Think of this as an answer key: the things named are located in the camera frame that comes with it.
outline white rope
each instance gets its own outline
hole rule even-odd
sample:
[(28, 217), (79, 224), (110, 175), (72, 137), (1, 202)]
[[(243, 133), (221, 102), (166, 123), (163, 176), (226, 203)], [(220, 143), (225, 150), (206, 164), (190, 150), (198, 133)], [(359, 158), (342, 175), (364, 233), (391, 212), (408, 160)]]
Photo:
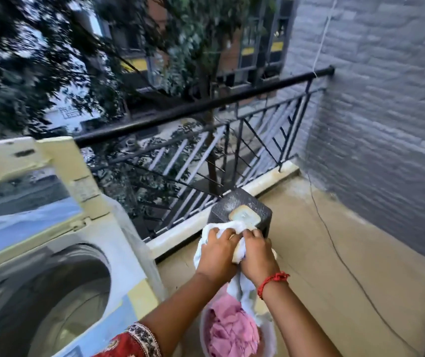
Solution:
[(330, 25), (331, 17), (333, 16), (333, 11), (335, 10), (337, 2), (338, 2), (338, 0), (333, 1), (333, 6), (331, 7), (330, 11), (328, 12), (327, 23), (325, 24), (325, 29), (323, 30), (323, 35), (321, 37), (320, 47), (318, 48), (318, 52), (316, 53), (315, 61), (313, 62), (313, 66), (311, 68), (311, 71), (315, 74), (315, 77), (318, 77), (316, 75), (316, 72), (315, 72), (316, 63), (318, 62), (318, 58), (320, 57), (321, 49), (323, 48), (323, 43), (325, 41), (325, 37), (326, 37), (327, 32), (328, 32), (328, 26)]

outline white cloth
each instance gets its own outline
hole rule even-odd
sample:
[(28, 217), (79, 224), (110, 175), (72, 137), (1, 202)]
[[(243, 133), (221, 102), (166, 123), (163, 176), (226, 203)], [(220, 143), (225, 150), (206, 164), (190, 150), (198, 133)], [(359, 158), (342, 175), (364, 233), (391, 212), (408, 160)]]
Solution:
[[(201, 247), (203, 244), (207, 243), (209, 231), (212, 228), (219, 228), (219, 232), (217, 233), (217, 238), (219, 238), (224, 232), (224, 230), (226, 230), (227, 228), (235, 229), (236, 233), (239, 234), (244, 229), (246, 229), (247, 226), (244, 222), (238, 221), (238, 220), (234, 220), (232, 222), (227, 222), (227, 223), (207, 224), (202, 230), (201, 239), (199, 240), (198, 248), (196, 250), (196, 253), (194, 254), (193, 262), (194, 262), (195, 268), (198, 267), (199, 260), (201, 258)], [(241, 240), (239, 241), (239, 244), (234, 250), (232, 262), (235, 264), (239, 264), (244, 257), (245, 257), (245, 240), (244, 238), (241, 238)], [(255, 301), (257, 299), (255, 286), (246, 276), (244, 276), (244, 274), (240, 270), (238, 270), (237, 274), (230, 281), (227, 287), (227, 293), (233, 296), (236, 300), (238, 300), (241, 303), (242, 309), (244, 309), (244, 311), (249, 316), (254, 318), (257, 326), (260, 326), (262, 324), (262, 320), (257, 317), (254, 311)]]

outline embroidered sleeve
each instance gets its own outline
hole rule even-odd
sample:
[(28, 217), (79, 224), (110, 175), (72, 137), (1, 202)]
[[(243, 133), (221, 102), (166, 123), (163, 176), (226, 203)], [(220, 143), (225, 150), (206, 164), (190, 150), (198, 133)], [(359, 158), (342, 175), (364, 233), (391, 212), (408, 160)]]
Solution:
[(115, 336), (108, 347), (93, 357), (161, 357), (153, 333), (137, 322)]

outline laundry basket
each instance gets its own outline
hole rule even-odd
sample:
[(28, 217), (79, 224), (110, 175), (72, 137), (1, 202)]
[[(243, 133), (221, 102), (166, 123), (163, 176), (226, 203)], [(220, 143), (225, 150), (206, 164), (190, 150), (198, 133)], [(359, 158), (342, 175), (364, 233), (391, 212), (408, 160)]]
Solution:
[[(207, 306), (201, 312), (199, 320), (199, 340), (201, 342), (202, 352), (205, 357), (213, 357), (209, 354), (207, 345), (209, 344), (208, 332), (212, 327), (212, 312), (211, 304), (220, 298), (226, 292), (227, 285), (224, 285), (219, 292), (209, 301)], [(259, 316), (261, 323), (259, 328), (260, 344), (257, 351), (257, 357), (272, 357), (277, 351), (277, 337), (275, 335), (275, 328), (272, 322), (270, 313)]]

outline white ledge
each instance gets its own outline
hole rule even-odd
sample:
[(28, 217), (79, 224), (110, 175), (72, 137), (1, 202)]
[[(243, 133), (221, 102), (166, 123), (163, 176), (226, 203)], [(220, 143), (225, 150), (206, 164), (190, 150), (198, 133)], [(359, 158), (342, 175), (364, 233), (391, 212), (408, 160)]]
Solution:
[[(295, 164), (287, 160), (282, 165), (282, 170), (276, 167), (269, 172), (263, 174), (257, 179), (251, 181), (242, 187), (249, 194), (256, 196), (257, 194), (267, 190), (271, 186), (277, 184), (282, 179), (299, 170)], [(174, 248), (181, 242), (185, 241), (193, 234), (196, 234), (205, 227), (208, 221), (209, 213), (212, 206), (200, 211), (198, 214), (186, 219), (177, 226), (167, 230), (160, 236), (147, 243), (151, 250), (151, 256), (156, 259)]]

